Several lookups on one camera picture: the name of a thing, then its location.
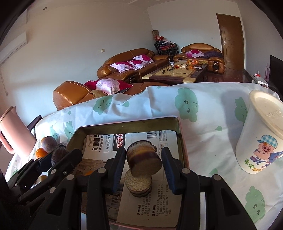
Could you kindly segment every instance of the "brown leather armchair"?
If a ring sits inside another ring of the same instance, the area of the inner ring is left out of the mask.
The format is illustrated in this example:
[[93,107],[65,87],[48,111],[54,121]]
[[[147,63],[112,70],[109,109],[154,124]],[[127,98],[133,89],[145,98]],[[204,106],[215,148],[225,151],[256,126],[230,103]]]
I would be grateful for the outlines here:
[[210,57],[209,59],[205,59],[205,58],[201,58],[201,57],[197,57],[197,58],[188,58],[188,56],[186,55],[186,52],[190,51],[190,50],[199,50],[203,53],[206,53],[208,51],[217,51],[220,52],[221,51],[217,48],[214,48],[211,45],[205,44],[205,43],[193,43],[190,44],[188,46],[185,46],[181,49],[181,54],[177,54],[174,56],[174,61],[177,60],[192,60],[192,59],[197,59],[197,60],[206,60],[208,61],[208,70],[215,72],[215,73],[219,73],[219,74],[223,74],[224,70],[225,70],[225,62],[223,58],[220,57]]
[[[148,86],[168,86],[159,82],[133,83],[132,85],[133,87],[124,94],[135,95],[144,91]],[[59,111],[66,107],[103,96],[106,96],[106,94],[99,90],[91,91],[81,83],[66,81],[53,91],[53,102]]]
[[[138,69],[138,70],[127,70],[122,73],[119,73],[119,71],[110,65],[116,62],[120,61],[130,61],[133,59],[133,57],[139,56],[145,54],[149,56],[151,59],[154,60],[154,62],[148,64],[147,66]],[[97,76],[99,79],[102,78],[114,78],[117,80],[122,80],[125,82],[129,82],[129,79],[135,78],[137,82],[142,81],[142,77],[151,73],[154,70],[157,70],[158,68],[161,68],[162,66],[165,66],[169,63],[169,59],[172,58],[171,55],[155,55],[153,51],[140,48],[135,50],[129,50],[124,53],[117,54],[111,58],[109,58],[107,61],[104,62],[103,66],[101,66],[97,71]]]

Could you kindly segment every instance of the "wooden door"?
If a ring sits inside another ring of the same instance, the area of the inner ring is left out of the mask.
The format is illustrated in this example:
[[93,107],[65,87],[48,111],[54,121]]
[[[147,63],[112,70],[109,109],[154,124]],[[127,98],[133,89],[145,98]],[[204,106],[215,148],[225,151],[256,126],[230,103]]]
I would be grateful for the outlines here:
[[239,17],[216,14],[221,34],[225,67],[243,70],[245,63],[244,36]]

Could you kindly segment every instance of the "mug handle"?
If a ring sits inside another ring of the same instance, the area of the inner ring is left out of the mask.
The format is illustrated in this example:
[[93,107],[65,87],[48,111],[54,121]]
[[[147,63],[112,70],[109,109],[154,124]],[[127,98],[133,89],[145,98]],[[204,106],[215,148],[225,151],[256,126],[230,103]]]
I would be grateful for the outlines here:
[[0,141],[2,142],[3,146],[6,148],[6,150],[11,153],[11,154],[15,154],[15,150],[13,148],[11,148],[11,146],[9,145],[9,143],[7,142],[7,140],[4,138],[4,136],[2,135],[2,132],[0,130]]

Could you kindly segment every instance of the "white wall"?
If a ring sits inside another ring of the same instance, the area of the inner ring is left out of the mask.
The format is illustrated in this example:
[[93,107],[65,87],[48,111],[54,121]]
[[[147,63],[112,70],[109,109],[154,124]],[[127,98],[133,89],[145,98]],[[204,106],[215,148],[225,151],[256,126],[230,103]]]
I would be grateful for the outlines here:
[[224,0],[176,0],[147,10],[152,29],[158,29],[160,36],[177,43],[180,51],[182,47],[196,42],[222,50],[216,14],[241,18],[237,3]]
[[15,105],[25,124],[56,111],[52,92],[62,82],[96,80],[97,69],[109,57],[136,48],[154,50],[147,10],[126,3],[94,2],[42,11],[6,38],[22,31],[27,32],[28,44],[0,67],[9,93],[5,95],[0,82],[0,101],[2,112]]
[[250,0],[238,0],[246,33],[246,70],[264,77],[270,55],[283,60],[283,39],[269,18]]

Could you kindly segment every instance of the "stacked coasters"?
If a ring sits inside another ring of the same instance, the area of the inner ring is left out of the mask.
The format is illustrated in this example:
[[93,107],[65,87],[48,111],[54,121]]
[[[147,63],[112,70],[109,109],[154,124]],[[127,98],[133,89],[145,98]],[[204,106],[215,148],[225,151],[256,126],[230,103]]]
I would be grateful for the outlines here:
[[130,170],[125,174],[125,185],[135,197],[144,197],[151,192],[151,176],[162,167],[156,151],[157,148],[147,140],[136,141],[127,149]]

